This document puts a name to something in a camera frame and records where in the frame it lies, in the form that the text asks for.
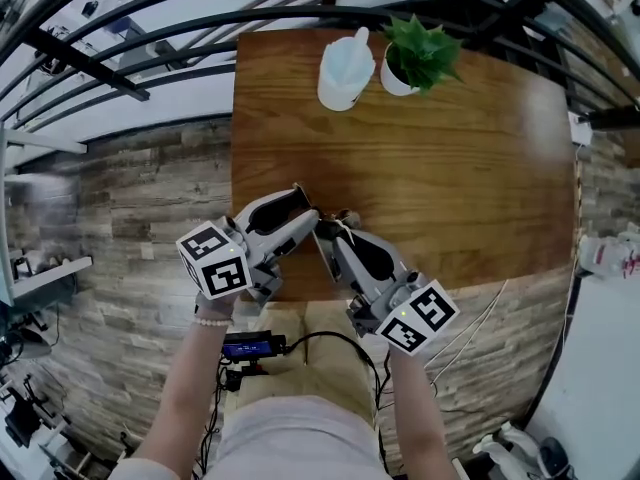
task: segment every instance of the white cable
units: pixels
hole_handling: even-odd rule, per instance
[[[435,356],[433,356],[431,359],[429,359],[429,361],[427,361],[427,364],[424,365],[424,369],[426,370],[427,367],[433,363],[436,359],[438,359],[438,357],[440,357],[440,355],[447,350],[451,345],[453,345],[453,343],[460,337],[462,336],[465,332],[467,332],[471,327],[473,327],[473,325],[480,320],[486,313],[487,311],[489,311],[489,309],[491,309],[492,304],[494,304],[495,302],[497,302],[498,297],[500,297],[500,295],[502,294],[502,292],[504,291],[504,287],[507,286],[507,281],[505,281],[502,284],[502,288],[500,288],[500,291],[497,293],[497,295],[491,300],[491,302],[489,302],[489,304],[487,305],[486,308],[484,308],[484,310],[482,311],[482,313],[480,313],[476,319],[471,322],[469,325],[467,325],[462,331],[460,331],[457,336],[455,338],[453,338],[449,343],[447,343],[447,345],[445,345],[444,348],[442,348]]]
[[[440,372],[438,373],[438,375],[435,376],[435,378],[431,381],[431,384],[435,384],[436,381],[440,378],[440,376],[456,361],[456,359],[458,359],[460,357],[460,355],[465,351],[465,349],[467,348],[467,346],[469,345],[469,343],[471,343],[471,340],[475,337],[476,334],[478,334],[478,331],[480,330],[480,328],[482,327],[482,325],[487,321],[487,319],[491,316],[491,313],[493,313],[493,309],[498,305],[498,300],[500,300],[500,295],[502,295],[502,292],[504,292],[505,287],[507,286],[507,283],[509,282],[509,280],[507,279],[504,284],[502,285],[502,289],[500,290],[500,293],[498,293],[498,295],[496,296],[496,298],[494,299],[492,305],[490,305],[491,307],[489,308],[489,310],[487,311],[486,316],[482,319],[482,321],[480,322],[480,324],[478,325],[478,327],[476,327],[476,330],[473,331],[473,333],[471,334],[471,336],[469,336],[469,339],[467,340],[467,342],[462,346],[462,348],[460,349],[460,351],[453,357],[453,359],[451,361],[449,361],[446,366],[440,370]]]

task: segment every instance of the wood grain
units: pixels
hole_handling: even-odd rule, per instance
[[[556,84],[463,51],[426,97],[387,94],[374,74],[356,106],[316,97],[324,46],[348,34],[240,37],[232,120],[234,211],[300,182],[325,212],[351,208],[408,263],[454,288],[566,264],[573,149]],[[385,40],[372,35],[380,65]],[[312,242],[282,262],[281,300],[343,296]]]

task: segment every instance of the black metal railing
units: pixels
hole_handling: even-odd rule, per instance
[[[133,0],[93,19],[63,38],[56,38],[40,29],[46,20],[72,1],[40,0],[19,20],[0,47],[0,66],[21,44],[30,45],[41,52],[9,84],[0,88],[0,102],[34,71],[51,62],[51,59],[57,59],[61,65],[68,66],[61,72],[51,74],[45,83],[22,96],[0,117],[0,121],[3,122],[14,119],[11,124],[13,129],[28,127],[30,132],[35,132],[60,119],[115,98],[132,97],[145,101],[150,97],[148,90],[151,88],[232,72],[235,69],[233,63],[198,69],[194,69],[193,66],[213,54],[233,54],[236,50],[235,37],[243,29],[243,24],[252,23],[249,30],[257,30],[283,18],[315,18],[319,21],[308,26],[352,26],[357,23],[376,29],[388,23],[391,14],[406,18],[411,13],[417,14],[426,25],[443,25],[449,33],[464,39],[465,48],[482,50],[510,62],[521,62],[525,67],[559,81],[565,87],[569,107],[596,127],[603,126],[603,123],[611,125],[611,116],[624,122],[625,126],[640,125],[634,95],[609,73],[607,67],[593,59],[569,38],[550,30],[536,20],[536,15],[546,3],[557,3],[611,50],[629,72],[640,80],[640,64],[613,34],[608,23],[584,0],[509,0],[506,3],[502,0],[409,0],[371,8],[337,5],[337,0],[311,0],[304,5],[295,5],[299,0],[281,0],[275,7],[267,7],[264,5],[270,0],[254,0],[237,11],[192,19],[148,33],[141,32],[95,55],[83,53],[72,45],[121,18],[168,0]],[[477,9],[478,12],[468,12],[465,19],[458,19],[459,10],[467,8]],[[220,27],[225,25],[231,28],[220,32]],[[537,32],[545,40],[537,41],[526,35],[526,38],[522,39],[523,26]],[[194,31],[200,34],[180,50],[165,51],[155,58],[121,69],[111,69],[104,64],[114,56],[135,48]],[[594,74],[609,84],[609,90],[605,90],[602,84],[594,82],[593,79],[572,70],[563,61],[565,52],[575,55],[585,63]],[[139,82],[130,78],[132,75],[160,66],[172,66],[174,69],[177,66],[177,70]],[[36,98],[80,72],[89,75],[92,80],[31,109],[26,115],[19,115]],[[113,90],[81,101],[75,106],[50,115],[35,126],[29,126],[42,114],[102,86],[109,86]]]

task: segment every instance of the hand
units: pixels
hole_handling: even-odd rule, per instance
[[[198,306],[198,318],[207,320],[227,320],[231,318],[233,306],[239,293],[225,295],[219,299],[209,300],[202,292],[196,296],[196,306]]]

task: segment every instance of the white cup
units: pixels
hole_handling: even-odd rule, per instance
[[[375,65],[366,38],[364,44],[354,37],[343,37],[327,45],[318,77],[320,103],[337,112],[349,110],[369,83]]]

